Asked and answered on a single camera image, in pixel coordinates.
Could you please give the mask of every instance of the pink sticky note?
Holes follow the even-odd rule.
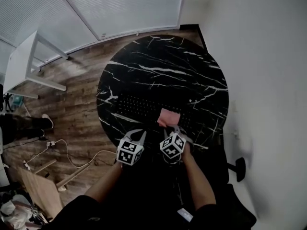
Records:
[[[177,125],[179,123],[179,119],[180,114],[162,108],[157,122],[160,126],[166,127],[169,125]]]

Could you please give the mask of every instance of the wooden floor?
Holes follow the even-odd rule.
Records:
[[[38,100],[24,98],[29,113],[33,117],[40,117],[42,114],[48,114],[51,117],[54,129],[47,132],[46,137],[52,141],[66,140],[69,154],[74,156],[71,159],[76,165],[87,163],[100,150],[116,151],[116,147],[101,127],[96,109],[97,86],[108,61],[128,43],[143,36],[156,34],[181,36],[201,46],[201,39],[194,30],[173,30],[126,36],[72,53],[70,54],[72,59],[69,61],[61,58],[44,66],[38,76],[66,85],[67,91],[65,92],[33,82],[24,83],[17,88],[20,91],[39,94]],[[23,107],[20,107],[15,113],[27,115]],[[18,141],[5,147],[25,142],[27,141]],[[45,141],[36,141],[5,150],[3,157],[4,162],[10,166],[10,179],[22,182],[17,168],[23,167],[23,160],[30,160],[46,147]],[[45,176],[49,173],[48,178],[57,183],[76,170],[67,159],[66,146],[62,141],[57,143],[54,149],[50,148],[29,162],[29,165],[31,168],[37,168],[54,158],[58,161],[41,171],[40,175]],[[102,152],[96,158],[87,170],[66,185],[68,190],[60,192],[64,204],[82,195],[87,188],[104,175],[114,163],[115,155]]]

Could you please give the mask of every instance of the white cable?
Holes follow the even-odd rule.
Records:
[[[47,146],[47,148],[45,150],[43,150],[41,153],[37,154],[34,156],[34,158],[31,158],[29,161],[27,161],[27,163],[29,163],[31,160],[35,159],[37,156],[41,155],[42,153],[44,153],[45,151],[47,151],[49,148],[49,146]]]
[[[28,113],[28,115],[29,115],[29,117],[30,117],[31,115],[30,115],[30,113],[29,113],[28,109],[25,107],[24,102],[23,102],[23,105],[24,105],[24,108],[25,108],[25,110],[27,111],[27,113]]]
[[[77,166],[77,165],[75,165],[75,164],[71,161],[71,159],[69,158],[69,154],[68,154],[68,145],[67,145],[67,142],[66,142],[65,140],[63,140],[63,139],[57,140],[56,142],[54,142],[54,144],[56,144],[57,142],[59,142],[59,141],[61,141],[61,140],[65,142],[65,145],[66,145],[66,154],[67,154],[67,158],[68,158],[69,162],[71,162],[71,164],[72,164],[74,167],[78,168],[78,169],[84,167],[85,165],[87,165],[87,164],[89,164],[89,163],[91,163],[91,162],[94,160],[94,158],[95,158],[100,152],[105,151],[105,152],[109,152],[109,153],[112,153],[112,154],[115,154],[115,155],[116,155],[115,152],[108,151],[108,150],[101,150],[101,151],[99,151],[98,153],[95,154],[95,156],[91,159],[91,161],[89,161],[88,163],[86,163],[86,164],[84,164],[84,165],[82,165],[82,166]]]

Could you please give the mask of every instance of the white marker cube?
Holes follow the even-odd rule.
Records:
[[[172,134],[169,138],[160,142],[160,150],[170,159],[183,153],[186,140],[181,138],[177,133]]]
[[[128,165],[133,165],[140,159],[143,150],[143,146],[121,139],[117,147],[117,160]]]

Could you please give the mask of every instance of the person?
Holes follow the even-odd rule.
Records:
[[[22,138],[42,137],[45,135],[44,130],[53,128],[53,122],[47,114],[43,114],[41,118],[1,114],[0,127],[2,145],[7,145]]]
[[[145,164],[135,169],[134,166],[139,161],[133,166],[123,168],[122,164],[116,161],[84,195],[68,203],[42,230],[219,228],[221,220],[214,192],[195,162],[188,142],[185,144],[182,161],[194,204],[190,222],[177,213],[181,205],[173,207],[176,204],[174,199],[177,198],[171,198],[167,189],[167,183],[170,181],[167,177],[172,173],[165,173],[165,168],[163,173],[160,173],[157,167],[151,173],[144,168]]]

